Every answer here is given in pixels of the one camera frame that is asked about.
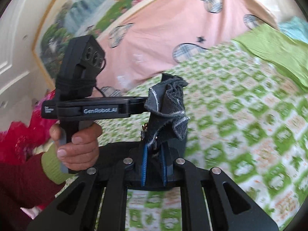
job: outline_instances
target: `human hand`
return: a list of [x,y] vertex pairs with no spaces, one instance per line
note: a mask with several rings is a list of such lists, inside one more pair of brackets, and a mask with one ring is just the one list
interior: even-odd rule
[[102,128],[94,123],[92,126],[79,131],[72,136],[72,142],[59,145],[61,128],[54,124],[49,130],[51,138],[56,144],[57,157],[63,164],[74,171],[92,167],[99,156],[97,138],[102,134]]

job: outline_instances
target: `light blue cloth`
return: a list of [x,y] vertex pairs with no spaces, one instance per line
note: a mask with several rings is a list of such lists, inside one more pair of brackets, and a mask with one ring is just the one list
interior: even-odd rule
[[305,20],[293,17],[290,21],[282,22],[278,26],[285,35],[308,43],[308,22]]

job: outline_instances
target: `sweater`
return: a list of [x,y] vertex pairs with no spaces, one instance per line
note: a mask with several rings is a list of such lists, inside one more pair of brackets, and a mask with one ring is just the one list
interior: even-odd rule
[[0,163],[0,227],[7,227],[1,230],[26,230],[31,219],[20,208],[50,201],[70,176],[61,172],[54,146],[20,166]]

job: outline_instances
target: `green and white patterned sheet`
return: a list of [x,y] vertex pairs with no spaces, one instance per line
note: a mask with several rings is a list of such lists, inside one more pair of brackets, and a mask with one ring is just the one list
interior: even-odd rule
[[[283,230],[308,195],[308,95],[234,42],[213,47],[167,73],[183,77],[190,117],[185,158],[220,167]],[[147,96],[161,75],[127,96]],[[140,140],[149,113],[101,120],[100,145]],[[181,230],[180,191],[129,190],[126,230]]]

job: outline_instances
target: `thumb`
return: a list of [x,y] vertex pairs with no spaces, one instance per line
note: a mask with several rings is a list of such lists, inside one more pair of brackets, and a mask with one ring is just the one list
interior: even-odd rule
[[61,138],[61,128],[59,124],[54,124],[49,130],[50,137],[53,139],[54,142],[59,141]]

